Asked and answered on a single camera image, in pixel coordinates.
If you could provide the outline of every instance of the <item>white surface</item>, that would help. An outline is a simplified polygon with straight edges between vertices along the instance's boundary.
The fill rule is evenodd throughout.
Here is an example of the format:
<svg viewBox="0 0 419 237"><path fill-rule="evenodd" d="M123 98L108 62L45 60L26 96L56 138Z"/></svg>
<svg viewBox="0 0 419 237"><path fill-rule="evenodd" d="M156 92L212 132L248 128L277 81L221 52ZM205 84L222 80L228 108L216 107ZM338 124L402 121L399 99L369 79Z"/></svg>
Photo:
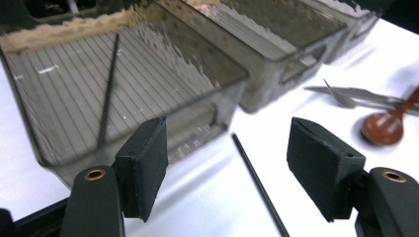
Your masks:
<svg viewBox="0 0 419 237"><path fill-rule="evenodd" d="M4 73L0 74L0 206L10 209L13 217L19 219L67 197L69 190L35 161L10 87ZM331 86L362 87L376 93L403 97L419 84L419 37L380 20L362 45L332 65L322 66L317 75L302 86L323 85L323 77ZM287 93L255 115L246 115L240 109L237 110L230 130L236 132L240 138L291 236L356 236L354 221L357 214L354 211L351 220L327 223L296 181L286 160L292 117L320 123L363 153L367 157L367 171L373 167L388 167L419 180L419 117L405 116L406 131L398 145L374 147L361 139L359 125L363 117L376 111L366 108L341 109L329 96L304 91L301 87ZM203 154L217 154L217 148L222 148L219 141L212 142L194 153L190 157L191 161L183 161L175 166L182 170L179 168L182 164L191 165L193 159L199 159ZM193 177L194 172L203 169L202 171L206 170L211 174L209 177L216 177L216 180L223 176L228 177L227 173L223 173L222 167L225 166L219 169L216 167L218 166L206 170L197 165L195 171L184 173L184 176ZM169 174L177 177L175 172ZM181 197L176 202L179 205L185 201ZM210 203L213 201L210 197L216 198L219 195L209 193L209 199L203 201ZM220 216L215 215L214 218L224 217L223 210L219 213ZM188 215L179 212L177 217L171 218L182 219L184 216ZM126 228L131 231L131 228L136 228L132 227L135 225L128 221ZM261 229L258 222L248 225L251 230L260 230L260 236L265 236L264 229ZM211 227L210 220L207 221L207 226ZM245 235L254 236L251 232L246 232Z"/></svg>

